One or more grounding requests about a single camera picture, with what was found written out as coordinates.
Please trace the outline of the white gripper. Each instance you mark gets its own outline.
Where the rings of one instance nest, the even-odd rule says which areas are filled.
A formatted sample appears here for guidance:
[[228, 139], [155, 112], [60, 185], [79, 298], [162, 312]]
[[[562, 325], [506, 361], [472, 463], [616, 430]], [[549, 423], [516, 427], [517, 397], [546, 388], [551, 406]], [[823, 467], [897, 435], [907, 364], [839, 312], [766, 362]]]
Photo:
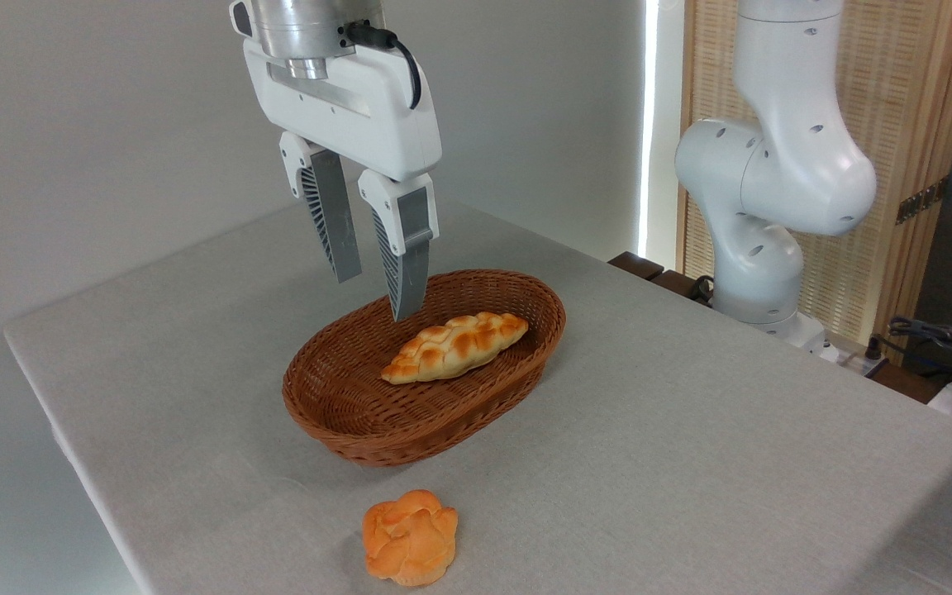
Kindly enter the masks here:
[[425, 174], [442, 157], [430, 84], [423, 80], [420, 101], [409, 108], [411, 70], [395, 50], [360, 46], [329, 59], [328, 78], [318, 80], [294, 78], [256, 41], [243, 41], [243, 54], [262, 112], [284, 130], [288, 183], [307, 206], [337, 282], [362, 272], [343, 155], [366, 167], [359, 192], [373, 210], [393, 320], [415, 315], [426, 297], [430, 243], [440, 234]]

